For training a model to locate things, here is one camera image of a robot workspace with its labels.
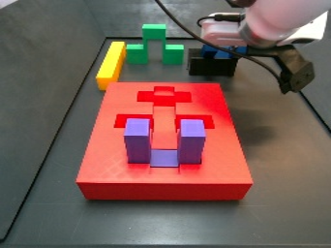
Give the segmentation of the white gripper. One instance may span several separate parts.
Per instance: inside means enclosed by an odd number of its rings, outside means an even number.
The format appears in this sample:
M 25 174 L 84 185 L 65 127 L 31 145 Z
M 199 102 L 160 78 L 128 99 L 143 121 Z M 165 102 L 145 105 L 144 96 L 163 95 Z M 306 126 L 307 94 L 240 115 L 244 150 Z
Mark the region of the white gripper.
M 244 13 L 214 13 L 200 20 L 200 37 L 219 46 L 256 46 L 259 36 Z

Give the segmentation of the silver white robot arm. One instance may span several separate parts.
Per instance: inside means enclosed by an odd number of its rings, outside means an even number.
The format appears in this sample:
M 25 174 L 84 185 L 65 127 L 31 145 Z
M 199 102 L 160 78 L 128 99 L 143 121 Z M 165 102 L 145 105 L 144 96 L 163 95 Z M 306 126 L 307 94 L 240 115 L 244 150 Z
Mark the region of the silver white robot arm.
M 219 46 L 282 47 L 320 41 L 331 0 L 227 0 L 242 13 L 214 13 L 200 37 Z

